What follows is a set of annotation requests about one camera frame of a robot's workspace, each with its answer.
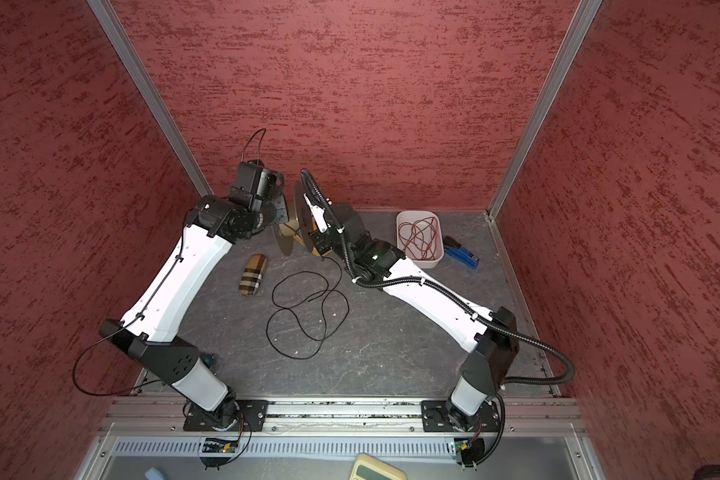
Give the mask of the grey perforated cable spool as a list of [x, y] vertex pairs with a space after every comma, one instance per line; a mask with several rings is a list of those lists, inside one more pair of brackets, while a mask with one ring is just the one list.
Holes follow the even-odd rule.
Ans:
[[296, 183], [293, 195], [283, 195], [278, 203], [277, 223], [272, 227], [276, 243], [284, 256], [290, 256], [296, 246], [319, 256], [310, 234], [317, 230], [312, 212], [305, 198], [305, 187]]

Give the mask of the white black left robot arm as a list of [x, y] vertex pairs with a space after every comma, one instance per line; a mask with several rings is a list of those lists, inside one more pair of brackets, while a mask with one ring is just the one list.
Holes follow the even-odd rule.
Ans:
[[178, 336], [181, 322], [216, 264], [240, 240], [288, 221], [283, 194], [251, 203], [202, 197], [184, 221], [169, 259], [121, 319], [106, 320], [100, 335], [206, 412], [217, 425], [236, 415], [234, 395], [203, 362], [199, 349]]

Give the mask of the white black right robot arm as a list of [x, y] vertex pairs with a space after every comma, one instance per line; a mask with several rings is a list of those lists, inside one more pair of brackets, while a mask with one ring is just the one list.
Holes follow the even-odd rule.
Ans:
[[518, 351], [512, 312], [494, 312], [439, 283], [394, 245], [371, 238], [363, 225], [338, 227], [319, 221], [310, 233], [320, 253], [342, 256], [352, 281], [409, 304], [448, 333], [467, 352], [447, 401], [449, 413], [472, 418], [498, 395]]

